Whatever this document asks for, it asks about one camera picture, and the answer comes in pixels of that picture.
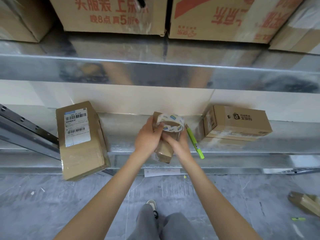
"person's left arm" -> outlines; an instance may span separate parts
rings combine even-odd
[[[163,125],[153,132],[152,116],[139,131],[125,165],[56,235],[54,240],[103,240],[145,161],[156,149]]]

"lime green utility knife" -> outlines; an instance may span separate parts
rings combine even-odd
[[[204,159],[205,157],[203,156],[203,153],[202,153],[200,147],[198,146],[198,142],[197,142],[195,136],[193,135],[192,130],[189,128],[189,126],[187,124],[186,124],[186,131],[188,132],[190,140],[192,141],[192,144],[194,145],[195,150],[199,154],[199,157],[201,159]]]

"red stripe on box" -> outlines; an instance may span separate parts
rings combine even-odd
[[[174,19],[180,17],[181,15],[185,14],[189,10],[199,6],[202,3],[206,3],[210,0],[182,0],[177,3],[176,10],[174,13]]]

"gray tile floor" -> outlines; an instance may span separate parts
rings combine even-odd
[[[263,239],[320,239],[319,218],[287,200],[290,190],[320,195],[320,174],[208,177]],[[53,239],[109,179],[97,174],[78,182],[59,175],[0,176],[0,239]],[[140,207],[149,199],[156,200],[162,215],[182,212],[203,239],[218,239],[190,179],[183,175],[138,176],[106,239],[128,238]]]

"person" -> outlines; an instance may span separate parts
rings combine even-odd
[[[103,240],[139,170],[157,148],[161,136],[172,146],[188,173],[219,240],[262,240],[193,159],[186,129],[180,133],[179,141],[176,141],[162,133],[163,127],[160,124],[153,131],[152,116],[148,119],[139,131],[134,144],[135,150],[125,165],[66,224],[54,240]],[[181,213],[167,216],[160,234],[157,218],[156,202],[147,201],[138,214],[136,228],[128,240],[200,239],[197,231]]]

